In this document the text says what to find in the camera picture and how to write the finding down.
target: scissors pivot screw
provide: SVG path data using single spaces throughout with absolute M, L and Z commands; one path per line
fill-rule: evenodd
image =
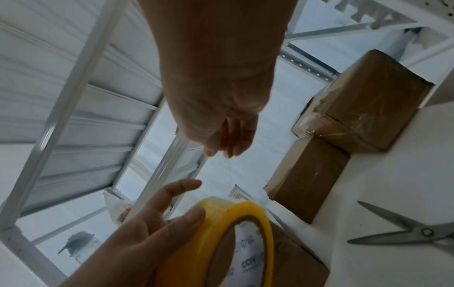
M 421 233 L 422 235 L 427 237 L 431 237 L 432 235 L 434 235 L 434 232 L 429 228 L 424 228 L 423 230 L 421 230 Z

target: tape roll inner label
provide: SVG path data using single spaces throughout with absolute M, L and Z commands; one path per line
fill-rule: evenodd
M 261 287 L 266 263 L 261 229 L 252 221 L 235 225 L 235 251 L 220 287 Z

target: yellow packing tape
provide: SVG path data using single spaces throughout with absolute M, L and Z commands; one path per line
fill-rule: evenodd
M 252 202 L 208 198 L 205 222 L 156 272 L 157 287 L 269 287 L 274 244 L 263 209 Z

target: person's left hand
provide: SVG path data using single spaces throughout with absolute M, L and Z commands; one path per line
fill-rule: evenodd
M 155 269 L 182 247 L 205 220 L 205 209 L 200 205 L 168 222 L 163 213 L 174 196 L 200 186 L 201 181 L 195 179 L 164 186 L 61 287 L 153 286 Z

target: small cardboard box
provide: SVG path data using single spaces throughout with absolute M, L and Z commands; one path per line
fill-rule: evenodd
M 316 97 L 318 104 L 292 132 L 322 137 L 349 153 L 387 151 L 432 86 L 386 54 L 369 51 Z
M 270 199 L 311 223 L 348 161 L 347 153 L 322 139 L 299 139 L 264 189 Z
M 273 287 L 322 287 L 330 271 L 308 250 L 271 222 L 274 240 Z

